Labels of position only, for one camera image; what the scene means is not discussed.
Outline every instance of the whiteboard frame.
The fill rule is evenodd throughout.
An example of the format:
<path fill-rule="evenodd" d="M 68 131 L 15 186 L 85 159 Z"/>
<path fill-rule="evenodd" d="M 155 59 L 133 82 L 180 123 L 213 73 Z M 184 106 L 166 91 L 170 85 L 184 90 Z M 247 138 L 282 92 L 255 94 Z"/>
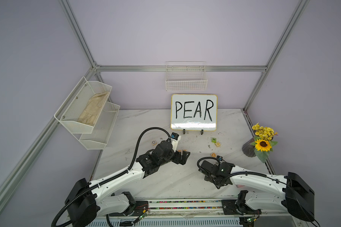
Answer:
<path fill-rule="evenodd" d="M 181 130 L 181 131 L 182 131 L 182 129 L 173 129 L 173 128 L 172 128 L 173 95 L 172 95 L 172 97 L 170 98 L 170 102 L 171 102 L 171 104 L 170 104 L 170 118 L 171 118 L 171 119 L 170 119 L 170 129 L 172 129 L 172 130 Z M 180 94 L 180 95 L 216 96 L 216 98 L 217 98 L 217 100 L 216 100 L 216 107 L 217 107 L 218 96 L 215 95 L 215 94 Z M 215 128 L 215 130 L 212 130 L 212 131 L 216 131 L 216 130 L 217 130 L 217 111 L 218 111 L 218 108 L 216 108 L 216 128 Z M 201 130 L 191 130 L 191 129 L 187 129 L 187 131 L 201 131 Z"/>

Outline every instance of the wire basket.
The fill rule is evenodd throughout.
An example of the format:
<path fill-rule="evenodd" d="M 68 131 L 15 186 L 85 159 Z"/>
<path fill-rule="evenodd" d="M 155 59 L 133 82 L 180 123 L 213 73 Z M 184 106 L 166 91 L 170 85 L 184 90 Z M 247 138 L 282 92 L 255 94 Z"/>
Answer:
<path fill-rule="evenodd" d="M 169 92 L 205 91 L 205 68 L 204 61 L 168 61 L 165 89 Z"/>
<path fill-rule="evenodd" d="M 93 129 L 91 134 L 82 134 L 79 138 L 80 143 L 87 149 L 105 149 L 112 129 L 115 125 L 115 120 L 119 112 L 120 106 L 111 102 L 106 102 L 103 112 Z"/>
<path fill-rule="evenodd" d="M 72 100 L 68 108 L 64 111 L 62 116 L 57 119 L 57 113 L 55 114 L 56 119 L 70 132 L 70 133 L 92 133 L 100 115 L 97 116 L 94 126 L 86 125 L 84 123 L 77 122 L 78 118 L 86 108 L 89 99 L 98 93 L 109 92 L 106 99 L 109 98 L 111 86 L 103 84 L 98 81 L 87 81 L 82 85 L 81 89 L 77 93 L 76 97 Z"/>

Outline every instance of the black cable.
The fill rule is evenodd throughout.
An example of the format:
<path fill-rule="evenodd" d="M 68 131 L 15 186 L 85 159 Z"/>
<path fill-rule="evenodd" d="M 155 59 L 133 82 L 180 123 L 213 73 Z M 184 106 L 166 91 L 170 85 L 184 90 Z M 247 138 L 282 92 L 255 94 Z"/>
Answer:
<path fill-rule="evenodd" d="M 321 225 L 318 223 L 318 221 L 314 220 L 314 222 L 317 222 L 318 227 L 321 227 Z"/>
<path fill-rule="evenodd" d="M 113 225 L 110 223 L 110 219 L 109 219 L 109 215 L 108 215 L 108 214 L 106 215 L 106 221 L 107 221 L 107 224 L 108 224 L 110 227 L 113 227 Z"/>
<path fill-rule="evenodd" d="M 138 138 L 138 142 L 136 143 L 136 146 L 135 146 L 135 152 L 134 152 L 133 160 L 131 161 L 128 170 L 131 170 L 131 168 L 133 167 L 133 165 L 134 165 L 134 163 L 135 163 L 136 154 L 138 153 L 138 148 L 139 148 L 139 144 L 140 144 L 141 137 L 143 137 L 143 135 L 144 135 L 147 131 L 150 131 L 150 130 L 152 130 L 152 129 L 159 129 L 159 130 L 164 131 L 164 132 L 167 134 L 167 136 L 168 136 L 167 141 L 170 140 L 170 137 L 171 137 L 171 136 L 170 136 L 170 134 L 169 134 L 165 129 L 162 129 L 162 128 L 159 128 L 159 127 L 151 127 L 151 128 L 149 128 L 149 129 L 144 130 L 144 131 L 140 134 L 140 136 L 139 136 L 139 138 Z"/>
<path fill-rule="evenodd" d="M 205 159 L 214 159 L 218 162 L 218 166 L 220 166 L 220 161 L 217 159 L 217 158 L 214 158 L 214 157 L 203 157 L 203 158 L 200 158 L 198 161 L 197 161 L 197 167 L 200 168 L 201 170 L 203 170 L 205 173 L 207 173 L 207 170 L 205 170 L 203 167 L 200 166 L 200 161 L 202 160 L 205 160 Z M 207 177 L 212 181 L 212 183 L 214 185 L 216 185 L 216 182 L 214 181 L 214 179 L 211 178 L 211 173 L 209 172 L 207 174 Z"/>
<path fill-rule="evenodd" d="M 265 177 L 265 178 L 268 178 L 268 179 L 271 179 L 271 180 L 274 180 L 278 183 L 282 183 L 282 184 L 285 184 L 287 187 L 290 188 L 290 186 L 282 181 L 279 181 L 279 180 L 276 180 L 276 179 L 273 179 L 273 178 L 270 178 L 268 177 L 266 174 L 262 174 L 262 173 L 258 173 L 258 172 L 249 172 L 249 171 L 242 171 L 242 172 L 236 172 L 236 173 L 232 173 L 230 175 L 228 175 L 227 177 L 225 177 L 220 184 L 225 184 L 225 181 L 230 178 L 230 177 L 233 177 L 233 176 L 237 176 L 237 175 L 244 175 L 244 174 L 250 174 L 250 175 L 257 175 L 257 176 L 262 176 L 262 177 Z M 304 211 L 303 207 L 299 204 L 299 206 L 301 207 L 301 210 L 304 212 L 305 216 L 307 216 L 306 212 Z M 321 227 L 321 225 L 318 223 L 317 220 L 314 220 L 314 221 L 309 221 L 310 223 L 312 223 L 312 225 L 314 225 L 315 227 Z"/>
<path fill-rule="evenodd" d="M 236 173 L 232 173 L 232 174 L 229 174 L 227 175 L 221 182 L 220 184 L 221 185 L 224 185 L 226 180 L 230 177 L 233 177 L 233 176 L 237 176 L 237 175 L 244 175 L 244 174 L 250 174 L 250 175 L 256 175 L 256 176 L 262 176 L 262 177 L 267 177 L 266 174 L 263 174 L 263 173 L 258 173 L 258 172 L 249 172 L 249 171 L 242 171 L 242 172 L 236 172 Z"/>
<path fill-rule="evenodd" d="M 83 195 L 85 195 L 85 194 L 88 193 L 89 191 L 92 191 L 93 189 L 95 189 L 95 188 L 97 188 L 97 187 L 99 187 L 99 186 L 101 186 L 101 185 L 103 185 L 103 184 L 106 184 L 106 183 L 108 183 L 108 182 L 110 182 L 110 181 L 112 181 L 112 180 L 114 180 L 114 179 L 116 179 L 116 178 L 118 178 L 118 177 L 120 177 L 120 176 L 122 176 L 122 175 L 128 173 L 128 170 L 131 170 L 132 166 L 134 165 L 134 162 L 135 162 L 135 159 L 136 159 L 136 154 L 137 154 L 137 152 L 138 152 L 138 147 L 139 147 L 139 144 L 140 144 L 141 137 L 142 137 L 147 131 L 152 130 L 152 129 L 159 129 L 159 130 L 164 131 L 164 132 L 167 134 L 167 136 L 168 136 L 167 141 L 170 141 L 170 137 L 171 137 L 171 136 L 169 135 L 169 133 L 168 133 L 165 129 L 162 129 L 162 128 L 159 128 L 159 127 L 151 127 L 151 128 L 149 128 L 149 129 L 144 130 L 144 131 L 140 134 L 139 139 L 138 139 L 138 142 L 136 143 L 136 147 L 135 147 L 135 152 L 134 152 L 133 160 L 131 161 L 131 164 L 130 164 L 129 168 L 128 168 L 127 170 L 124 170 L 123 172 L 119 173 L 118 175 L 115 175 L 115 176 L 113 176 L 113 177 L 110 177 L 109 179 L 103 180 L 103 181 L 101 181 L 100 183 L 98 183 L 98 184 L 92 186 L 91 188 L 86 189 L 85 191 L 83 191 L 82 193 L 80 193 L 79 195 L 77 195 L 74 199 L 72 199 L 71 201 L 69 201 L 68 203 L 66 203 L 66 205 L 57 213 L 57 215 L 56 215 L 55 218 L 53 219 L 52 224 L 51 224 L 51 227 L 65 227 L 65 226 L 71 224 L 72 222 L 71 222 L 71 221 L 68 221 L 68 222 L 63 223 L 63 224 L 61 224 L 61 225 L 57 225 L 57 221 L 59 220 L 59 218 L 61 217 L 61 215 L 64 213 L 64 211 L 66 211 L 66 210 L 68 209 L 69 206 L 71 206 L 78 198 L 82 197 Z"/>
<path fill-rule="evenodd" d="M 80 193 L 79 195 L 77 195 L 74 199 L 72 199 L 71 201 L 69 201 L 69 202 L 68 202 L 68 203 L 67 203 L 67 204 L 58 212 L 58 214 L 55 216 L 55 218 L 54 218 L 53 221 L 52 221 L 51 227 L 65 227 L 65 226 L 71 224 L 72 222 L 71 222 L 71 221 L 68 221 L 68 222 L 66 222 L 66 223 L 64 223 L 64 224 L 57 225 L 58 219 L 61 217 L 61 215 L 64 213 L 64 211 L 66 211 L 66 210 L 68 209 L 69 206 L 71 206 L 78 198 L 82 197 L 83 195 L 85 195 L 85 194 L 88 193 L 89 191 L 92 191 L 93 189 L 98 188 L 99 185 L 101 186 L 101 185 L 103 185 L 103 184 L 106 184 L 106 183 L 108 183 L 108 182 L 110 182 L 110 181 L 112 181 L 112 180 L 114 180 L 114 179 L 116 179 L 116 178 L 118 178 L 118 177 L 120 177 L 120 176 L 126 174 L 126 173 L 127 173 L 127 170 L 124 170 L 123 172 L 119 173 L 118 175 L 115 175 L 115 176 L 113 176 L 113 177 L 110 177 L 109 179 L 106 179 L 106 180 L 104 180 L 104 181 L 101 181 L 100 183 L 95 184 L 95 185 L 92 186 L 91 188 L 88 188 L 88 189 L 86 189 L 85 191 L 83 191 L 82 193 Z"/>

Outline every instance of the green leaf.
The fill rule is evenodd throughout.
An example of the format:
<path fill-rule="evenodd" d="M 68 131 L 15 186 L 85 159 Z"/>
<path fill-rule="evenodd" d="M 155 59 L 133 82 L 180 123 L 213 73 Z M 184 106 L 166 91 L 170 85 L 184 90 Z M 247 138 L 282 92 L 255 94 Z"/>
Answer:
<path fill-rule="evenodd" d="M 259 158 L 259 160 L 263 163 L 265 163 L 268 159 L 268 156 L 269 156 L 269 152 L 261 152 L 261 151 L 258 151 L 257 149 L 254 150 L 255 151 L 255 154 L 256 156 Z"/>

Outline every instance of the flower vase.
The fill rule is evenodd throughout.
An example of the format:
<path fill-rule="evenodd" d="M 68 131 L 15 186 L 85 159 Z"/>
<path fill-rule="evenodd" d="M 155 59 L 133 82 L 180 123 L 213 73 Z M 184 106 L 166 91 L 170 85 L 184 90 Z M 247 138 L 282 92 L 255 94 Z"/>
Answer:
<path fill-rule="evenodd" d="M 254 142 L 254 138 L 249 139 L 244 145 L 242 146 L 243 153 L 248 157 L 255 157 L 256 154 L 254 152 L 255 146 L 251 145 L 250 143 Z"/>

